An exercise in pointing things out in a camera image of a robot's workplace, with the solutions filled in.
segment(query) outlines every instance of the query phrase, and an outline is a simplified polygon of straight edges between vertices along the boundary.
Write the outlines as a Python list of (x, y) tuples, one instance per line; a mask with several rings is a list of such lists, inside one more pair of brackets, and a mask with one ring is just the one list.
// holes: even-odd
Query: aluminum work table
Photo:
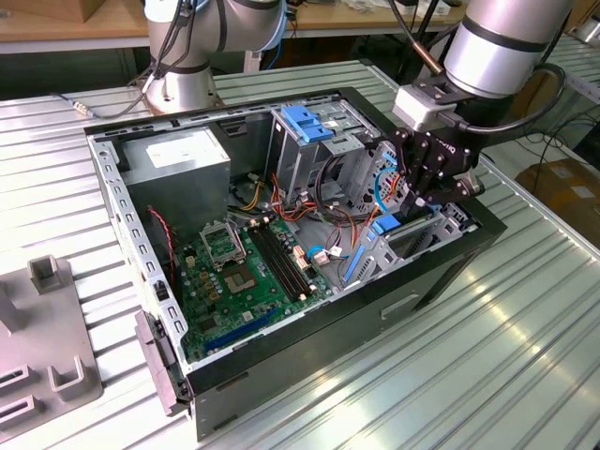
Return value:
[[(354, 86), (390, 113), (395, 86), (347, 62), (217, 78), (227, 103)], [(119, 88), (78, 99), (114, 113)], [(127, 117), (148, 114), (143, 105)], [(63, 101), (0, 103), (0, 273), (67, 257), (97, 359), (98, 400), (3, 450), (196, 448), (166, 417), (134, 334), (140, 305)], [(212, 435), (206, 449), (584, 448), (600, 439), (598, 251), (485, 161), (480, 197), (508, 230), (436, 303)]]

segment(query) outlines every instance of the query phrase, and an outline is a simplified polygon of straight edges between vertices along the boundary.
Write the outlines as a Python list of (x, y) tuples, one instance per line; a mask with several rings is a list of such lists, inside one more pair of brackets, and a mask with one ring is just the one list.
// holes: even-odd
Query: black cable hose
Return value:
[(600, 105), (593, 105), (591, 108), (588, 108), (587, 110), (585, 110), (583, 112), (578, 112), (577, 114), (573, 114), (568, 120), (566, 120), (565, 122), (563, 122), (559, 127), (557, 127), (554, 130), (554, 133), (552, 133), (552, 136), (546, 142), (546, 146), (544, 147), (544, 151), (542, 152), (542, 155), (540, 156), (540, 162), (537, 165), (537, 170), (535, 171), (535, 180), (533, 181), (533, 187), (532, 187), (532, 194), (533, 195), (535, 195), (535, 190), (537, 189), (537, 183), (538, 183), (539, 178), (540, 178), (540, 172), (542, 171), (542, 161), (544, 160), (544, 158), (546, 156), (546, 152), (548, 151), (548, 149), (551, 146), (550, 143), (552, 143), (553, 140), (556, 140), (556, 137), (558, 136), (558, 134), (561, 132), (561, 130), (563, 128), (566, 128), (569, 124), (571, 124), (575, 120), (579, 119), (579, 117), (581, 117), (583, 115), (587, 115), (591, 111), (593, 111), (593, 110), (595, 110), (596, 108), (599, 108), (599, 107), (600, 107)]
[[(176, 27), (176, 32), (174, 30), (175, 30), (175, 24), (177, 22), (177, 17), (179, 16), (179, 11), (181, 10), (181, 6), (183, 5), (183, 1), (184, 0), (177, 0), (177, 7), (175, 10), (175, 14), (173, 15), (173, 20), (171, 21), (171, 23), (169, 25), (169, 29), (167, 30), (167, 34), (165, 35), (164, 40), (162, 41), (160, 50), (158, 51), (156, 65), (155, 65), (154, 69), (152, 70), (152, 72), (150, 73), (150, 76), (157, 75), (158, 68), (160, 67), (160, 63), (161, 63), (162, 59), (171, 51), (171, 49), (173, 48), (174, 42), (177, 40), (177, 35), (179, 34), (179, 31), (181, 30), (181, 26)], [(71, 105), (73, 105), (73, 103), (75, 103), (75, 100), (65, 97), (62, 94), (54, 94), (54, 95), (63, 99), (64, 101), (68, 102)], [(91, 109), (89, 109), (88, 107), (86, 107), (84, 105), (81, 105), (81, 106), (88, 111), (88, 115), (91, 114), (96, 119), (103, 119), (103, 120), (117, 119), (117, 118), (129, 113), (131, 110), (133, 110), (133, 108), (135, 108), (136, 105), (143, 100), (145, 95), (146, 95), (145, 92), (142, 91), (137, 97), (135, 97), (135, 99), (129, 105), (127, 105), (127, 107), (124, 110), (121, 110), (120, 112), (116, 112), (115, 114), (99, 114), (97, 112), (92, 111)]]
[[(414, 21), (416, 21), (416, 11), (419, 8), (419, 2), (416, 2), (416, 5), (414, 6), (414, 11), (412, 12), (412, 20), (411, 20), (411, 34), (413, 33), (413, 28), (414, 28)], [(398, 62), (398, 68), (396, 71), (396, 80), (400, 81), (402, 78), (404, 78), (404, 75), (406, 75), (406, 72), (408, 70), (408, 66), (409, 66), (409, 59), (411, 58), (411, 54), (413, 53), (413, 47), (412, 46), (406, 46), (405, 49), (402, 52), (402, 56), (400, 57), (400, 60)]]
[(392, 9), (392, 12), (394, 13), (394, 15), (396, 16), (396, 20), (398, 25), (400, 25), (400, 28), (402, 28), (402, 33), (404, 33), (407, 37), (407, 39), (411, 42), (411, 45), (416, 45), (417, 41), (413, 36), (413, 33), (411, 33), (411, 30), (409, 29), (409, 25), (406, 24), (406, 22), (404, 22), (404, 18), (402, 17), (402, 14), (400, 14), (400, 11), (398, 11), (398, 7), (396, 6), (396, 0), (387, 0), (388, 3), (390, 4), (390, 8)]
[(542, 59), (540, 59), (540, 63), (542, 63), (542, 64), (546, 63), (546, 61), (548, 60), (548, 58), (554, 51), (556, 44), (558, 44), (559, 39), (561, 38), (561, 36), (564, 33), (564, 28), (566, 28), (566, 24), (569, 22), (569, 18), (571, 17), (571, 12), (573, 12), (573, 10), (570, 10), (569, 13), (566, 15), (566, 17), (564, 18), (564, 21), (562, 22), (561, 28), (559, 29), (559, 31), (556, 33), (556, 35), (554, 35), (554, 37), (550, 41), (550, 44), (547, 46), (546, 51), (544, 52), (544, 55), (542, 56)]
[(194, 19), (196, 18), (196, 0), (190, 0), (191, 14), (189, 16), (189, 23), (187, 24), (187, 36), (186, 36), (186, 49), (184, 53), (177, 58), (170, 66), (165, 69), (165, 74), (176, 68), (184, 59), (189, 55), (189, 48), (191, 47), (191, 35), (194, 31)]
[(448, 28), (446, 28), (445, 30), (442, 30), (440, 33), (435, 35), (435, 37), (430, 42), (428, 42), (425, 47), (428, 50), (431, 50), (433, 48), (433, 46), (436, 45), (438, 42), (441, 42), (447, 36), (450, 36), (450, 35), (456, 33), (459, 26), (460, 26), (460, 22), (456, 22), (455, 24), (450, 25)]
[(446, 112), (441, 112), (439, 117), (442, 119), (443, 122), (446, 123), (446, 125), (473, 134), (498, 134), (524, 127), (527, 124), (530, 124), (531, 122), (539, 119), (542, 115), (546, 114), (548, 111), (554, 108), (554, 106), (558, 103), (559, 99), (561, 98), (561, 95), (564, 91), (564, 87), (566, 86), (566, 75), (564, 73), (564, 70), (554, 64), (544, 63), (538, 66), (535, 71), (545, 71), (554, 75), (557, 81), (557, 89), (552, 99), (543, 108), (540, 108), (538, 111), (528, 115), (527, 117), (523, 117), (522, 119), (519, 119), (515, 122), (511, 122), (510, 124), (500, 125), (497, 127), (477, 127), (475, 125), (471, 125), (467, 122), (464, 122), (462, 119), (457, 120), (456, 117), (453, 116), (451, 113), (448, 114)]
[(429, 7), (427, 8), (427, 11), (425, 12), (425, 16), (423, 16), (423, 21), (421, 21), (421, 24), (419, 25), (419, 29), (416, 32), (416, 36), (414, 37), (417, 42), (420, 42), (421, 40), (423, 40), (423, 37), (425, 36), (425, 32), (428, 29), (429, 23), (431, 22), (431, 18), (433, 17), (433, 13), (435, 12), (435, 8), (438, 7), (439, 3), (440, 3), (440, 0), (431, 0), (431, 2), (429, 3)]

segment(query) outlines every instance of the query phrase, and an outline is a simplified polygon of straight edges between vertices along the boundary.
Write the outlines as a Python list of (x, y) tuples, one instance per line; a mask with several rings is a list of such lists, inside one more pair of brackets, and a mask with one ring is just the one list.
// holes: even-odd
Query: red wire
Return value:
[(171, 240), (171, 232), (169, 232), (169, 225), (167, 225), (167, 222), (165, 222), (165, 219), (162, 218), (162, 216), (159, 213), (157, 213), (154, 209), (148, 208), (148, 211), (150, 211), (150, 214), (152, 214), (154, 217), (156, 217), (158, 219), (158, 221), (160, 222), (160, 225), (162, 225), (162, 229), (165, 231), (165, 234), (167, 235), (167, 245), (169, 246), (169, 259), (171, 260), (171, 284), (174, 285), (175, 284), (175, 257), (173, 254), (173, 241)]

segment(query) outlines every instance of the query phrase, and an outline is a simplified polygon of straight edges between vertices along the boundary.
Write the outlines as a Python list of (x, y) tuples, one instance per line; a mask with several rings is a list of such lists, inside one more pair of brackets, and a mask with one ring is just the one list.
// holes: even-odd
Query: robotic arm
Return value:
[[(573, 0), (472, 0), (444, 67), (426, 52), (435, 76), (398, 89), (394, 113), (408, 126), (390, 140), (403, 160), (401, 213), (459, 202), (483, 192), (471, 174), (488, 137), (518, 129), (551, 109), (564, 87), (559, 67), (540, 63)], [(393, 0), (390, 6), (395, 8)], [(422, 46), (413, 44), (418, 53)], [(535, 69), (556, 75), (555, 98), (540, 111), (499, 126), (513, 95)]]
[(146, 97), (160, 113), (215, 106), (208, 57), (276, 47), (285, 31), (285, 0), (146, 0), (156, 68)]

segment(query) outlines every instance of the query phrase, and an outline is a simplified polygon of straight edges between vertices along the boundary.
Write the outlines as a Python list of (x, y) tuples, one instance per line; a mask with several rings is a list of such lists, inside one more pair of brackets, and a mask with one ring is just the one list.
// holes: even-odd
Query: connector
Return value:
[(327, 253), (325, 253), (324, 250), (321, 250), (312, 256), (312, 261), (314, 261), (317, 265), (325, 265), (329, 263), (329, 257), (327, 256)]

